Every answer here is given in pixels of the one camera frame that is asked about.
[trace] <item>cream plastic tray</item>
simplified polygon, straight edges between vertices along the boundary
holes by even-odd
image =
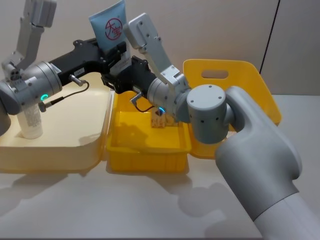
[[[16,116],[0,137],[0,171],[9,173],[82,172],[96,166],[103,157],[111,104],[110,89],[99,73],[83,76],[90,88],[41,113],[43,135],[22,137]],[[70,83],[51,97],[66,96],[80,88]]]

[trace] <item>white bottle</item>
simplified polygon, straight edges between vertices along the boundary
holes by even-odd
[[[36,139],[43,134],[41,115],[37,104],[19,113],[17,118],[24,138]]]

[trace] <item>white table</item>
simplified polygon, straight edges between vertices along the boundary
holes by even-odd
[[[303,160],[295,181],[320,217],[320,96],[275,96]],[[253,237],[260,234],[213,160],[185,175],[0,174],[0,237]]]

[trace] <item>basket handle hole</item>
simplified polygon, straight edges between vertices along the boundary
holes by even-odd
[[[229,73],[226,70],[204,70],[201,76],[204,79],[226,79]]]

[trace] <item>yellow bin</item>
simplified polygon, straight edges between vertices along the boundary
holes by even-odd
[[[151,127],[151,111],[141,113],[131,104],[134,92],[114,95],[106,140],[108,168],[114,172],[183,172],[191,151],[188,125]],[[137,101],[140,109],[149,101]]]
[[[243,88],[278,125],[281,114],[261,75],[254,65],[246,61],[189,59],[183,63],[183,72],[191,88],[213,84],[226,90],[231,86]],[[194,137],[191,124],[188,126],[191,154],[197,158],[214,159],[220,143],[203,144]]]

